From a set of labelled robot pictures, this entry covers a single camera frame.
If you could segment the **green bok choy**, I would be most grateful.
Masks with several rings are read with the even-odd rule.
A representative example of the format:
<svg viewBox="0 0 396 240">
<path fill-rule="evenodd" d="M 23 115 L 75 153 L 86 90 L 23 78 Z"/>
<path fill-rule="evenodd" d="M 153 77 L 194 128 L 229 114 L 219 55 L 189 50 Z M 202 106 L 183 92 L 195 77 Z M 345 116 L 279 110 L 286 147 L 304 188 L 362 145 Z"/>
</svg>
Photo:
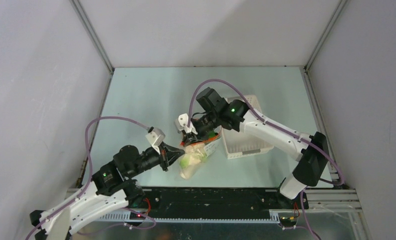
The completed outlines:
<svg viewBox="0 0 396 240">
<path fill-rule="evenodd" d="M 208 133 L 207 137 L 208 137 L 207 141 L 211 142 L 216 140 L 219 137 L 219 134 L 215 131 L 211 131 Z"/>
</svg>

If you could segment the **pale green cabbage leaf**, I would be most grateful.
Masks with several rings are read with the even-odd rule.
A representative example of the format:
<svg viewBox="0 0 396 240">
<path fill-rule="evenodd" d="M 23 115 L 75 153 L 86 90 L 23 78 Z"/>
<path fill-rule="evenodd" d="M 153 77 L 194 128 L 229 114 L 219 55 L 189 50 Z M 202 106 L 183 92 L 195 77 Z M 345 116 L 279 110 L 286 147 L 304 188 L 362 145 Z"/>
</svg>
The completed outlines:
<svg viewBox="0 0 396 240">
<path fill-rule="evenodd" d="M 203 143 L 189 145 L 184 150 L 185 155 L 181 157 L 179 162 L 181 168 L 205 163 L 207 161 L 208 155 L 205 151 L 205 145 Z"/>
</svg>

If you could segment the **clear zip top bag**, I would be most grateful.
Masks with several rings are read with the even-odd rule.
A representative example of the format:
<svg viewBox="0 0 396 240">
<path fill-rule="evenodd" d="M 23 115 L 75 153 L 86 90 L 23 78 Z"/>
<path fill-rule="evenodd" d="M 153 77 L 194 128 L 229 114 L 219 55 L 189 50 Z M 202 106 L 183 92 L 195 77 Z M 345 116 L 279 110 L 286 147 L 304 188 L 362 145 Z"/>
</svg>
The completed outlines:
<svg viewBox="0 0 396 240">
<path fill-rule="evenodd" d="M 185 154 L 179 159 L 180 176 L 192 178 L 198 169 L 214 154 L 221 141 L 221 132 L 211 131 L 204 139 L 183 135 L 181 146 Z"/>
</svg>

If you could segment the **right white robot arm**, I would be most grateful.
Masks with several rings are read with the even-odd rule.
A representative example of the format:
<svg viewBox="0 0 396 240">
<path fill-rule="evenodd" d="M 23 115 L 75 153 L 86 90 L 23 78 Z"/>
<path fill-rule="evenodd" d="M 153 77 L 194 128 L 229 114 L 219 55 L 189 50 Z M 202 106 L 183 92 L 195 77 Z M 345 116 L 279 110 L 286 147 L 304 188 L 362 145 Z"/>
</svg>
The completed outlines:
<svg viewBox="0 0 396 240">
<path fill-rule="evenodd" d="M 208 140 L 209 133 L 221 127 L 249 134 L 287 153 L 298 164 L 278 189 L 276 201 L 283 209 L 291 208 L 306 187 L 318 184 L 330 156 L 323 133 L 295 131 L 263 116 L 245 98 L 227 102 L 210 87 L 201 91 L 196 100 L 204 110 L 202 117 L 195 119 L 184 113 L 175 120 L 186 145 Z"/>
</svg>

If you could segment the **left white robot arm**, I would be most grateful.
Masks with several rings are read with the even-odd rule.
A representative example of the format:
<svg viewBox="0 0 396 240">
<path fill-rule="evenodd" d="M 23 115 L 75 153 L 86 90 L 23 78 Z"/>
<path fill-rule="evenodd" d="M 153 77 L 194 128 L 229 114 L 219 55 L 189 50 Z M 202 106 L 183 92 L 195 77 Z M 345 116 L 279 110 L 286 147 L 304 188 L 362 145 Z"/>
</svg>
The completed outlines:
<svg viewBox="0 0 396 240">
<path fill-rule="evenodd" d="M 160 166 L 167 171 L 185 154 L 179 149 L 162 142 L 156 148 L 149 147 L 143 152 L 132 145 L 126 145 L 113 159 L 95 172 L 91 181 L 59 205 L 49 210 L 34 210 L 30 222 L 38 232 L 36 240 L 48 239 L 50 231 L 62 211 L 69 211 L 69 227 L 64 236 L 67 240 L 81 228 L 99 217 L 121 208 L 142 206 L 145 193 L 136 176 Z"/>
</svg>

